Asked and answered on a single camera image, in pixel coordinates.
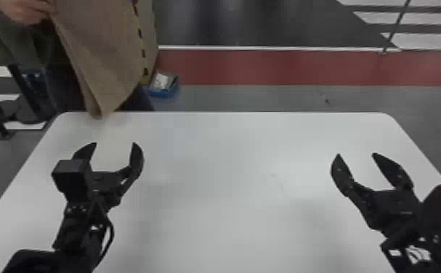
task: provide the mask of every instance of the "white floor marking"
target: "white floor marking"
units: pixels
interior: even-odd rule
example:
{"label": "white floor marking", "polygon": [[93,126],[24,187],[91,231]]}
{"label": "white floor marking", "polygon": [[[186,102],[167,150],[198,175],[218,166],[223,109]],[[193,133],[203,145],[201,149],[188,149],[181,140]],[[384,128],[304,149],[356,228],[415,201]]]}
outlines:
{"label": "white floor marking", "polygon": [[[159,46],[161,50],[211,50],[211,51],[300,51],[300,52],[380,52],[381,47],[330,47],[330,46]],[[389,51],[398,52],[397,48]]]}
{"label": "white floor marking", "polygon": [[441,50],[441,34],[397,33],[393,44],[401,49],[439,49]]}
{"label": "white floor marking", "polygon": [[[338,0],[344,5],[402,6],[405,0]],[[441,0],[412,0],[410,7],[441,7]]]}
{"label": "white floor marking", "polygon": [[[394,24],[397,21],[396,12],[355,12],[369,24]],[[407,13],[403,16],[402,25],[441,25],[441,13]]]}
{"label": "white floor marking", "polygon": [[[3,100],[15,100],[19,97],[19,94],[0,94],[0,101]],[[5,123],[5,127],[9,130],[41,130],[46,125],[45,122],[33,124],[33,125],[25,125],[21,124],[18,121],[10,121]]]}

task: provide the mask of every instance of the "beige cardigan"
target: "beige cardigan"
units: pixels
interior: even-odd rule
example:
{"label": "beige cardigan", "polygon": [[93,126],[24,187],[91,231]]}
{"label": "beige cardigan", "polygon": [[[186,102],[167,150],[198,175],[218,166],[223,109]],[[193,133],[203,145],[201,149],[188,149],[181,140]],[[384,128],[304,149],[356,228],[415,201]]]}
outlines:
{"label": "beige cardigan", "polygon": [[86,109],[116,110],[146,81],[158,53],[152,0],[57,0],[52,20],[71,61]]}

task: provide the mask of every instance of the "person's hand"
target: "person's hand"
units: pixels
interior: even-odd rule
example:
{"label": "person's hand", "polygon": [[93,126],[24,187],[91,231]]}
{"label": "person's hand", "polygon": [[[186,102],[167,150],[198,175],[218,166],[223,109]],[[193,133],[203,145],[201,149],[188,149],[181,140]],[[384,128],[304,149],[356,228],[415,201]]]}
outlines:
{"label": "person's hand", "polygon": [[17,23],[35,25],[55,13],[55,8],[50,0],[0,0],[0,12]]}

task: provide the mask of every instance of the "black cable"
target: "black cable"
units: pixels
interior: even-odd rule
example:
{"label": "black cable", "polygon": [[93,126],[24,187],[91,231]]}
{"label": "black cable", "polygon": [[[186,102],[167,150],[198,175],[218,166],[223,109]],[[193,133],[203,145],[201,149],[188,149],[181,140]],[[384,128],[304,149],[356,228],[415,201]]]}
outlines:
{"label": "black cable", "polygon": [[101,205],[100,205],[100,209],[103,213],[103,216],[105,217],[105,219],[107,221],[107,229],[110,229],[110,237],[108,238],[108,241],[107,241],[107,244],[105,245],[105,248],[103,249],[102,253],[98,257],[97,264],[94,266],[95,268],[98,267],[98,265],[102,262],[105,255],[107,255],[108,249],[112,245],[113,239],[115,238],[115,228],[113,227],[112,221],[110,221],[110,219],[108,218],[108,215],[106,214],[105,210],[103,209],[103,207]]}

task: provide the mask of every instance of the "dark green sleeve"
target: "dark green sleeve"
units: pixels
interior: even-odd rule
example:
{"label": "dark green sleeve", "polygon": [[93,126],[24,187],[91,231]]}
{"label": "dark green sleeve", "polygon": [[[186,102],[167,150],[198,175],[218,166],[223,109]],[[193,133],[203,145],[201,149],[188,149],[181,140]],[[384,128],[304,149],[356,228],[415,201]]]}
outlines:
{"label": "dark green sleeve", "polygon": [[53,35],[11,21],[0,12],[0,65],[39,68],[49,59]]}

